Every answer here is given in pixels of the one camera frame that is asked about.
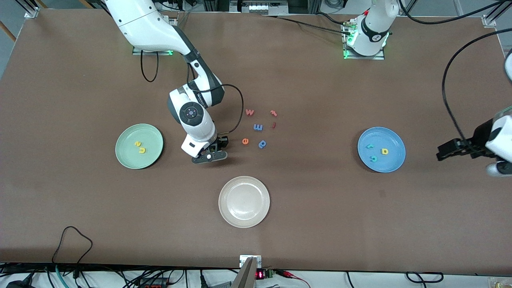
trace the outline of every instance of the plate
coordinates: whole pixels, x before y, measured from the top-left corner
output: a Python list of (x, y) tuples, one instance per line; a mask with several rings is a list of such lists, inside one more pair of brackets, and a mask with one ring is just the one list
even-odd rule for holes
[[(140, 153), (141, 148), (145, 149), (144, 153)], [(155, 126), (136, 124), (128, 127), (117, 139), (116, 157), (126, 168), (142, 169), (153, 164), (162, 149), (162, 133)]]
[(224, 185), (219, 195), (222, 218), (237, 228), (258, 225), (270, 208), (268, 190), (258, 179), (239, 176)]
[(396, 171), (406, 160), (406, 147), (402, 139), (384, 127), (364, 131), (357, 143), (357, 152), (368, 168), (381, 173)]

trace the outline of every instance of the brown table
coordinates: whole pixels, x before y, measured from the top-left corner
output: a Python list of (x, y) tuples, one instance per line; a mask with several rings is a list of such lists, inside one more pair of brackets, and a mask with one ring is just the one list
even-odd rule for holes
[[(203, 166), (180, 149), (185, 132), (166, 107), (185, 83), (180, 56), (161, 57), (150, 84), (103, 11), (43, 10), (26, 21), (0, 84), (1, 261), (48, 262), (62, 229), (75, 225), (94, 240), (88, 263), (236, 267), (252, 253), (286, 269), (511, 271), (510, 179), (488, 177), (490, 159), (435, 157), (457, 137), (442, 73), (458, 48), (491, 31), (480, 19), (399, 18), (384, 61), (343, 60), (339, 35), (259, 15), (193, 13), (184, 31), (255, 110), (230, 135), (229, 158)], [(154, 65), (147, 57), (148, 75)], [(468, 136), (510, 105), (502, 65), (491, 37), (452, 66), (447, 93)], [(226, 91), (209, 109), (220, 131), (240, 112), (236, 91)], [(142, 122), (161, 130), (165, 149), (153, 166), (129, 170), (114, 144)], [(357, 139), (373, 126), (405, 142), (398, 171), (372, 173), (358, 159)], [(271, 196), (267, 217), (250, 229), (231, 227), (218, 210), (220, 189), (240, 175), (260, 179)], [(74, 262), (87, 247), (70, 232), (57, 261)]]

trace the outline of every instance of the green plate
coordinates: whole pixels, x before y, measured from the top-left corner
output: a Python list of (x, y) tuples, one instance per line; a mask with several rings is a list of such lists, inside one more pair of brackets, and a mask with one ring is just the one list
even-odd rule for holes
[(142, 169), (153, 164), (163, 149), (162, 133), (155, 126), (136, 124), (126, 129), (116, 142), (116, 157), (123, 166)]

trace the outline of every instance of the wooden leg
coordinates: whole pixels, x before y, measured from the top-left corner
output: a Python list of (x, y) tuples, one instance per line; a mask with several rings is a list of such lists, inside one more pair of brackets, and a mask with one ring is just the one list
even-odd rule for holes
[(80, 3), (82, 3), (87, 8), (94, 8), (91, 4), (87, 3), (86, 0), (78, 0)]
[(39, 4), (39, 6), (41, 6), (41, 8), (45, 8), (45, 9), (48, 8), (48, 6), (46, 6), (41, 0), (35, 0), (35, 1)]
[(9, 38), (11, 38), (11, 40), (16, 42), (16, 37), (11, 33), (11, 31), (9, 31), (9, 29), (7, 29), (7, 27), (4, 25), (4, 23), (2, 21), (0, 21), (0, 27), (7, 34), (7, 36), (9, 36)]

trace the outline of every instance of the plate rim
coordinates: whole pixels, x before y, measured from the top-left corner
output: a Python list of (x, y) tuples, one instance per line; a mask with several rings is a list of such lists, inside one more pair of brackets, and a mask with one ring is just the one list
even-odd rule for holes
[[(230, 220), (228, 220), (228, 219), (226, 218), (226, 215), (224, 215), (224, 213), (223, 213), (223, 211), (222, 211), (222, 209), (221, 209), (221, 199), (222, 199), (222, 195), (226, 193), (226, 190), (225, 190), (225, 189), (226, 189), (226, 186), (227, 186), (228, 184), (230, 184), (231, 182), (236, 181), (236, 180), (237, 180), (237, 179), (239, 179), (239, 178), (250, 178), (250, 179), (256, 180), (256, 181), (257, 181), (257, 183), (260, 183), (260, 184), (261, 184), (260, 190), (261, 190), (261, 191), (262, 191), (262, 193), (263, 193), (263, 197), (268, 199), (268, 205), (265, 205), (265, 206), (264, 206), (264, 208), (263, 208), (263, 210), (262, 210), (262, 212), (264, 212), (264, 213), (263, 213), (263, 214), (264, 214), (264, 217), (263, 217), (260, 221), (258, 221), (258, 222), (256, 222), (256, 223), (254, 223), (253, 225), (250, 225), (250, 226), (241, 226), (241, 225), (236, 225), (236, 224), (234, 224), (233, 222), (231, 222)], [(231, 226), (233, 226), (233, 227), (236, 227), (236, 228), (242, 228), (242, 229), (245, 229), (245, 228), (251, 228), (251, 227), (254, 227), (254, 226), (256, 226), (256, 225), (260, 224), (260, 223), (261, 223), (261, 222), (262, 222), (262, 221), (267, 217), (267, 215), (268, 215), (268, 211), (270, 210), (270, 194), (268, 193), (268, 189), (267, 189), (267, 187), (265, 186), (265, 184), (263, 184), (263, 182), (261, 182), (259, 179), (255, 178), (255, 177), (252, 177), (252, 176), (241, 175), (241, 176), (237, 176), (237, 177), (235, 177), (235, 178), (230, 179), (228, 182), (226, 182), (226, 184), (224, 184), (224, 186), (222, 186), (222, 189), (221, 189), (221, 191), (220, 191), (220, 193), (219, 193), (219, 201), (218, 201), (218, 205), (219, 205), (219, 212), (221, 213), (222, 218), (223, 218), (223, 219), (224, 219), (224, 221), (226, 221), (229, 225), (231, 225)]]
[[(365, 135), (365, 133), (367, 133), (368, 131), (372, 130), (372, 129), (384, 129), (384, 130), (387, 130), (387, 131), (390, 131), (391, 133), (393, 133), (394, 135), (396, 135), (398, 137), (398, 139), (400, 140), (400, 143), (401, 145), (403, 146), (403, 151), (404, 151), (404, 154), (403, 154), (403, 160), (402, 160), (402, 163), (400, 163), (400, 165), (396, 168), (396, 169), (393, 169), (391, 171), (379, 171), (379, 170), (376, 170), (370, 166), (368, 166), (364, 159), (362, 158), (361, 156), (361, 149), (359, 148), (360, 144), (361, 144), (361, 140), (362, 140), (362, 137)], [(364, 130), (362, 133), (361, 133), (361, 136), (359, 136), (359, 140), (357, 141), (357, 155), (359, 156), (359, 158), (361, 159), (361, 162), (368, 168), (370, 168), (371, 170), (375, 171), (375, 172), (378, 172), (378, 173), (392, 173), (392, 172), (395, 172), (397, 171), (398, 169), (400, 169), (400, 167), (402, 167), (402, 165), (405, 163), (406, 161), (406, 158), (407, 158), (407, 150), (406, 150), (406, 144), (403, 142), (402, 140), (402, 137), (400, 137), (400, 135), (398, 135), (398, 133), (396, 133), (395, 131), (387, 128), (387, 127), (382, 127), (382, 126), (375, 126), (375, 127), (371, 127), (371, 128), (368, 128), (366, 130)]]
[[(162, 143), (162, 144), (160, 145), (161, 147), (160, 147), (160, 152), (158, 153), (158, 157), (157, 157), (153, 162), (149, 163), (148, 165), (146, 165), (146, 166), (142, 166), (142, 167), (137, 167), (137, 168), (129, 167), (129, 166), (127, 166), (125, 163), (123, 163), (123, 162), (119, 159), (119, 155), (118, 155), (118, 151), (117, 151), (117, 146), (118, 146), (118, 144), (119, 144), (119, 141), (120, 141), (120, 139), (121, 139), (121, 136), (122, 136), (124, 133), (126, 133), (129, 129), (132, 129), (132, 128), (133, 128), (133, 127), (135, 127), (135, 126), (144, 126), (144, 127), (148, 127), (148, 128), (150, 128), (151, 130), (153, 130), (153, 132), (158, 132), (157, 134), (158, 134), (158, 136), (159, 136), (159, 138), (160, 138), (160, 142)], [(119, 137), (117, 137), (116, 145), (115, 145), (115, 147), (114, 147), (114, 151), (115, 151), (115, 154), (116, 154), (117, 161), (118, 161), (121, 165), (123, 165), (124, 167), (126, 167), (126, 168), (128, 168), (128, 169), (140, 170), (140, 169), (144, 169), (144, 168), (146, 168), (146, 167), (151, 166), (153, 163), (155, 163), (155, 162), (158, 160), (158, 158), (159, 158), (159, 157), (160, 157), (160, 155), (162, 154), (162, 151), (163, 151), (163, 145), (164, 145), (164, 143), (163, 143), (163, 135), (162, 135), (162, 132), (160, 132), (160, 130), (158, 130), (158, 128), (156, 128), (155, 126), (153, 126), (153, 125), (151, 125), (151, 124), (147, 124), (147, 123), (138, 123), (138, 124), (133, 124), (133, 125), (131, 125), (130, 127), (126, 128), (126, 129), (124, 129), (124, 131), (123, 131), (121, 134), (119, 134)]]

